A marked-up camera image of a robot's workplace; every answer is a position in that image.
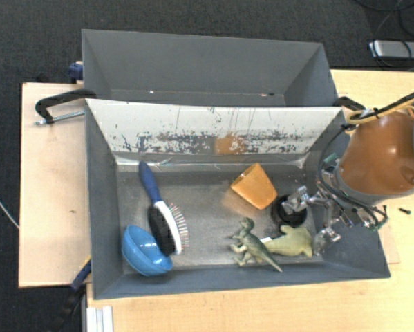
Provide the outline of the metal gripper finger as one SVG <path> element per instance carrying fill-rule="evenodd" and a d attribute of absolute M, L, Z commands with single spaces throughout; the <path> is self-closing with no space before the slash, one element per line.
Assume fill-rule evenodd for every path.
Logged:
<path fill-rule="evenodd" d="M 341 240 L 341 235 L 336 231 L 341 223 L 339 219 L 332 219 L 328 224 L 315 234 L 312 248 L 315 255 L 323 254 L 334 243 Z"/>
<path fill-rule="evenodd" d="M 295 192 L 286 194 L 281 199 L 281 207 L 287 215 L 293 215 L 305 210 L 310 200 L 307 187 L 301 186 Z"/>

